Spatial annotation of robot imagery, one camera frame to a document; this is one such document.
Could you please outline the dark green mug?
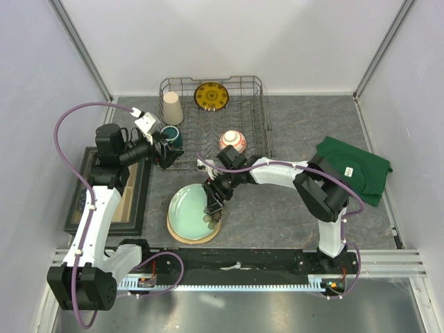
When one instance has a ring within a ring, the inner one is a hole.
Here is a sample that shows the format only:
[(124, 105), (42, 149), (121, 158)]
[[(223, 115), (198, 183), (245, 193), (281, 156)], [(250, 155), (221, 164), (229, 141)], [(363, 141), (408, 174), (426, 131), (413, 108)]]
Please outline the dark green mug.
[(170, 147), (183, 148), (182, 135), (179, 129), (175, 126), (165, 126), (161, 130), (161, 133), (166, 135), (166, 142)]

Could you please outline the mint green flower plate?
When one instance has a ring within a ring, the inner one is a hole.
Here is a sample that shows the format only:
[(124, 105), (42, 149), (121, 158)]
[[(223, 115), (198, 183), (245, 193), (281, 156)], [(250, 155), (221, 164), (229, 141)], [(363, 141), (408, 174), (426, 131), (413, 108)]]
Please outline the mint green flower plate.
[(204, 213), (207, 196), (200, 184), (191, 184), (177, 191), (169, 203), (167, 216), (171, 223), (217, 223), (222, 221), (221, 212), (214, 215)]

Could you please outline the cream bird pattern plate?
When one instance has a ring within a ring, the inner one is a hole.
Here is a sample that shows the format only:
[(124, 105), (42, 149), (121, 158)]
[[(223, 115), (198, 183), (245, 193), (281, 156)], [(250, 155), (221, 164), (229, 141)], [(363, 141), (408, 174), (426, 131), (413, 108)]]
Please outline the cream bird pattern plate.
[(222, 222), (197, 222), (197, 223), (171, 223), (166, 218), (166, 226), (169, 234), (180, 243), (189, 245), (204, 244), (211, 241), (219, 233)]

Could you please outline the beige plastic cup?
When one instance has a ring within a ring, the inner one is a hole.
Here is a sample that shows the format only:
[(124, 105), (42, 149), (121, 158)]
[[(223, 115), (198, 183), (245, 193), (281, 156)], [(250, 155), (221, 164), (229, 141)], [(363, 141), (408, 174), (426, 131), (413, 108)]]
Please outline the beige plastic cup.
[(175, 92), (167, 92), (163, 96), (163, 117), (167, 124), (178, 125), (183, 119), (179, 96)]

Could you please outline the white red patterned bowl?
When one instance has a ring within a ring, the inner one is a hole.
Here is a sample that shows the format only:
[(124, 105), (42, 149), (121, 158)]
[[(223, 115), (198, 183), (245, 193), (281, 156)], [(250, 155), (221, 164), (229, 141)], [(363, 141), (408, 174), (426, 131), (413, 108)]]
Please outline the white red patterned bowl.
[(219, 138), (219, 149), (222, 151), (226, 146), (232, 146), (239, 153), (243, 153), (247, 147), (247, 141), (238, 130), (228, 130)]

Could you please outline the yellow black patterned plate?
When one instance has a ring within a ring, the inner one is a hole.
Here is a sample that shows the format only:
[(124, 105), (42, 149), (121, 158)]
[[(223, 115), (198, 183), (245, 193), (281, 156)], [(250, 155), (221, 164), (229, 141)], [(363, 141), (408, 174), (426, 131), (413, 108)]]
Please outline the yellow black patterned plate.
[(227, 89), (217, 82), (206, 82), (200, 84), (194, 92), (194, 102), (206, 111), (219, 111), (223, 109), (229, 101)]

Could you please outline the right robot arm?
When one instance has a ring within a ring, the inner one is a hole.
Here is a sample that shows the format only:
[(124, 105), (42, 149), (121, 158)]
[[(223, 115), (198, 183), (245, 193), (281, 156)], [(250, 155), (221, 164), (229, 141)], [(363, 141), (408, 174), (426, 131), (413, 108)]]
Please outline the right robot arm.
[(318, 220), (319, 268), (333, 273), (343, 264), (341, 253), (341, 219), (347, 212), (350, 193), (338, 173), (320, 156), (310, 161), (290, 162), (270, 160), (253, 155), (246, 158), (236, 148), (226, 146), (217, 158), (223, 168), (217, 176), (203, 183), (207, 196), (206, 215), (219, 213), (240, 184), (278, 185), (295, 189), (308, 211)]

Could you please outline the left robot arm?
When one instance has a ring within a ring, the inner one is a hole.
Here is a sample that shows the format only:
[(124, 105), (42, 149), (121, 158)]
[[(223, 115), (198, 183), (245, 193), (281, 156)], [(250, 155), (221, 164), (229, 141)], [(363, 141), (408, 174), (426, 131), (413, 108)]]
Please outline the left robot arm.
[(130, 166), (142, 160), (165, 169), (179, 156), (170, 151), (167, 136), (147, 121), (136, 127), (138, 138), (125, 142), (115, 123), (96, 129), (96, 157), (88, 178), (83, 215), (73, 244), (60, 266), (52, 266), (47, 282), (63, 310), (107, 311), (117, 298), (117, 287), (131, 271), (147, 272), (152, 265), (145, 239), (124, 239), (111, 256), (105, 243), (112, 218), (130, 177)]

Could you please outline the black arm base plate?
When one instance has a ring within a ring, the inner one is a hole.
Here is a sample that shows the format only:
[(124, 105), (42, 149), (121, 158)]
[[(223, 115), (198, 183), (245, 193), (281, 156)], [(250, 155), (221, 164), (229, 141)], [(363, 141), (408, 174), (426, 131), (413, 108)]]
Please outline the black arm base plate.
[(132, 274), (155, 278), (157, 285), (247, 286), (306, 284), (309, 275), (350, 277), (359, 272), (357, 254), (331, 259), (318, 250), (254, 248), (151, 248), (160, 254)]

